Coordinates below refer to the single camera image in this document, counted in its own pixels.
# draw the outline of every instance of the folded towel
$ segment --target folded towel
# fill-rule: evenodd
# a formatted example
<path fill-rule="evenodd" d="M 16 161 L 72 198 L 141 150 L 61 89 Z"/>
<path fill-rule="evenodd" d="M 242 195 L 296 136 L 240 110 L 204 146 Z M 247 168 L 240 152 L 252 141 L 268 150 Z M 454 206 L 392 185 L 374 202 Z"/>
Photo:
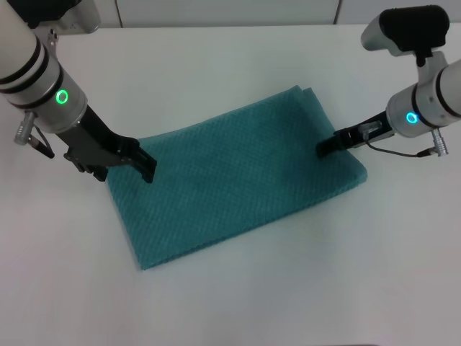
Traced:
<path fill-rule="evenodd" d="M 283 218 L 356 187 L 365 168 L 347 151 L 318 159 L 334 129 L 298 86 L 171 133 L 140 139 L 152 184 L 111 168 L 109 188 L 142 269 Z"/>

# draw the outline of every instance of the textured fabric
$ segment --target textured fabric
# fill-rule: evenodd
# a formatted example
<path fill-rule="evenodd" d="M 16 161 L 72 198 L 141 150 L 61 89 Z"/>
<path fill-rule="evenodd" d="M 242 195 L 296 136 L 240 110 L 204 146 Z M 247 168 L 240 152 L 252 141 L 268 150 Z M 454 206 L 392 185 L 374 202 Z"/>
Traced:
<path fill-rule="evenodd" d="M 111 168 L 109 188 L 141 268 L 208 247 L 356 187 L 347 151 L 318 159 L 334 129 L 298 86 L 171 133 L 143 138 L 158 161 L 151 185 Z"/>

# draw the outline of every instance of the black band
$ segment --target black band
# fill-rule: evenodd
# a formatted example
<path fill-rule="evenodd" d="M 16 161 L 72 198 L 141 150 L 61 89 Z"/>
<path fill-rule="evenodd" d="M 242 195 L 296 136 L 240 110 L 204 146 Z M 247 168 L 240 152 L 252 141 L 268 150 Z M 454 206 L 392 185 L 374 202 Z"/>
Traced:
<path fill-rule="evenodd" d="M 37 45 L 35 46 L 34 53 L 30 57 L 29 61 L 26 62 L 26 64 L 23 67 L 21 67 L 18 71 L 14 72 L 12 75 L 0 79 L 0 84 L 7 84 L 11 83 L 12 81 L 15 81 L 19 77 L 24 76 L 26 72 L 28 72 L 32 68 L 32 66 L 34 66 L 34 64 L 38 60 L 38 57 L 40 56 L 40 46 L 42 45 L 38 37 L 36 37 L 36 39 Z"/>
<path fill-rule="evenodd" d="M 440 73 L 437 76 L 437 80 L 435 83 L 435 92 L 437 94 L 437 97 L 439 98 L 440 104 L 442 107 L 448 112 L 448 114 L 454 116 L 454 117 L 461 117 L 461 114 L 456 113 L 445 101 L 443 95 L 442 95 L 442 90 L 440 88 L 440 79 L 442 79 L 442 73 L 445 71 L 445 68 L 443 68 Z"/>
<path fill-rule="evenodd" d="M 58 80 L 56 81 L 55 85 L 53 88 L 51 88 L 46 94 L 44 94 L 41 98 L 39 98 L 37 101 L 29 103 L 27 105 L 16 105 L 12 103 L 13 106 L 16 108 L 19 108 L 20 110 L 31 110 L 33 108 L 36 108 L 40 105 L 43 105 L 45 102 L 47 102 L 53 95 L 58 92 L 58 90 L 61 88 L 63 85 L 63 80 L 64 80 L 64 71 L 61 65 L 59 65 L 59 77 Z"/>
<path fill-rule="evenodd" d="M 43 75 L 50 61 L 50 55 L 48 53 L 48 49 L 46 48 L 44 49 L 45 49 L 45 56 L 43 57 L 42 64 L 40 65 L 38 70 L 36 70 L 36 72 L 24 83 L 13 86 L 12 88 L 9 88 L 9 89 L 0 90 L 0 94 L 16 94 L 17 92 L 21 92 L 27 89 L 28 87 L 30 87 L 31 85 L 33 85 Z"/>
<path fill-rule="evenodd" d="M 416 90 L 417 89 L 418 89 L 418 84 L 415 85 L 415 87 L 413 88 L 413 91 L 411 92 L 411 106 L 413 107 L 413 110 L 416 112 L 416 114 L 418 115 L 419 120 L 421 120 L 421 122 L 425 126 L 427 126 L 429 128 L 438 128 L 438 126 L 435 126 L 435 125 L 431 124 L 429 121 L 427 121 L 426 118 L 423 117 L 423 115 L 419 111 L 418 104 L 416 103 Z"/>

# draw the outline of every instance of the white wall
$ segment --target white wall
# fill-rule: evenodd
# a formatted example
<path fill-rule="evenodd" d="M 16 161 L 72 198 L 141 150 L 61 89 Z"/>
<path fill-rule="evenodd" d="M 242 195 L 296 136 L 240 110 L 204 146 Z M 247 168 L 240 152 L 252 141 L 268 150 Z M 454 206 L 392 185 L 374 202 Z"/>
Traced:
<path fill-rule="evenodd" d="M 101 27 L 120 27 L 115 0 L 94 0 L 101 17 Z"/>
<path fill-rule="evenodd" d="M 333 24 L 338 0 L 118 0 L 126 27 Z"/>
<path fill-rule="evenodd" d="M 102 27 L 120 27 L 116 0 L 94 0 Z M 339 0 L 118 0 L 124 27 L 333 24 Z M 459 0 L 343 0 L 338 24 L 367 24 L 393 7 L 438 4 L 461 22 Z"/>

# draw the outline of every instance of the white tabletop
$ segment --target white tabletop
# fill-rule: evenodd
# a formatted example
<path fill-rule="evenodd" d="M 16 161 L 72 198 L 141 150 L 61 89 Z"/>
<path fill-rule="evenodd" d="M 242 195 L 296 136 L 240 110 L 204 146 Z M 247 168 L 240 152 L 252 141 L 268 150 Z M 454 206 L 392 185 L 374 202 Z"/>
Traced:
<path fill-rule="evenodd" d="M 369 53 L 364 26 L 98 30 L 58 57 L 114 131 L 152 136 L 296 84 L 343 128 L 416 81 L 412 57 Z M 444 51 L 461 58 L 461 25 Z M 368 181 L 314 208 L 140 271 L 106 184 L 13 144 L 0 100 L 2 345 L 459 345 L 460 124 L 450 155 L 359 148 Z M 417 152 L 431 136 L 382 147 Z"/>

